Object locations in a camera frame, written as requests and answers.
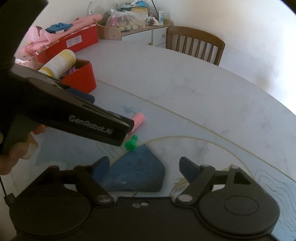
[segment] wooden shelf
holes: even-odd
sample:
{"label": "wooden shelf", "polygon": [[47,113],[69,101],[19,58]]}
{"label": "wooden shelf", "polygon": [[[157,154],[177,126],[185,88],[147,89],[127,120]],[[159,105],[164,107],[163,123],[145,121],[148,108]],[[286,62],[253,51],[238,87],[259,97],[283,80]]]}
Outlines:
{"label": "wooden shelf", "polygon": [[131,30],[131,31],[121,33],[119,28],[107,27],[107,26],[102,26],[102,25],[97,24],[97,33],[98,33],[98,38],[99,39],[121,40],[121,38],[123,36],[143,32],[143,31],[147,31],[147,30],[151,30],[151,29],[171,27],[173,25],[174,25],[173,21],[168,20],[168,19],[164,19],[164,22],[163,22],[162,26],[146,25],[146,27],[143,28],[143,29]]}

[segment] hand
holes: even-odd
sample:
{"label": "hand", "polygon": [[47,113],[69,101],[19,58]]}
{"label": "hand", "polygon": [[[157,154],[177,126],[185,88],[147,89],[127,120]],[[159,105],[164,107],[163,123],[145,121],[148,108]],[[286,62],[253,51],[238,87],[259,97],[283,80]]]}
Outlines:
{"label": "hand", "polygon": [[[34,134],[45,132],[45,125],[39,125]],[[0,133],[0,143],[3,141],[3,135]],[[19,159],[28,160],[38,148],[38,143],[31,134],[28,135],[26,142],[18,142],[9,148],[9,153],[0,155],[0,175],[7,175],[12,168],[17,164]]]}

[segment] yellow and white roll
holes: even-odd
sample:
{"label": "yellow and white roll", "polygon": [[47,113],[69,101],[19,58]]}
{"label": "yellow and white roll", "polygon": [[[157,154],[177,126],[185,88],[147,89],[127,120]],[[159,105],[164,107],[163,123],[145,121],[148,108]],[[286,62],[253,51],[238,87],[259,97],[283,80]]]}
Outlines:
{"label": "yellow and white roll", "polygon": [[70,49],[64,49],[42,66],[39,72],[59,79],[63,73],[67,72],[75,64],[75,62],[76,56],[74,52]]}

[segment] pink cloth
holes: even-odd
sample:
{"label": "pink cloth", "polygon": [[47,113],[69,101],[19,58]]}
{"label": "pink cloth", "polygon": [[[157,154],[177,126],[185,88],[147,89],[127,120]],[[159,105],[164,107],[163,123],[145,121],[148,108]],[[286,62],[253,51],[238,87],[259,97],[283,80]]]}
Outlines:
{"label": "pink cloth", "polygon": [[63,74],[64,77],[66,77],[69,74],[73,74],[75,71],[77,71],[78,69],[76,69],[75,67],[70,68],[67,72],[65,72]]}
{"label": "pink cloth", "polygon": [[72,27],[60,34],[50,34],[41,27],[32,26],[25,35],[28,44],[25,47],[20,48],[18,52],[24,57],[28,55],[36,55],[36,52],[41,50],[43,47],[46,47],[73,32],[77,32],[79,29],[82,29],[85,26],[95,24],[97,21],[102,19],[103,17],[101,14],[77,18],[74,20],[74,22],[72,22]]}

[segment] cylindrical container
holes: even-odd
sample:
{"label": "cylindrical container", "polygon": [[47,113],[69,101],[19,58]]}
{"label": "cylindrical container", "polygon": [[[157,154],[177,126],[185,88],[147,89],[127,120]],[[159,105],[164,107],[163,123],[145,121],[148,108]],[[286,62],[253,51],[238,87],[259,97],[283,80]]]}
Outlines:
{"label": "cylindrical container", "polygon": [[69,49],[64,49],[42,66],[39,72],[59,79],[63,73],[67,72],[75,64],[75,62],[76,56],[74,52]]}
{"label": "cylindrical container", "polygon": [[133,129],[126,135],[126,138],[132,134],[144,121],[145,121],[145,116],[142,113],[136,113],[133,117],[132,120],[134,121],[134,126]]}
{"label": "cylindrical container", "polygon": [[160,25],[163,25],[163,11],[159,11],[158,22]]}

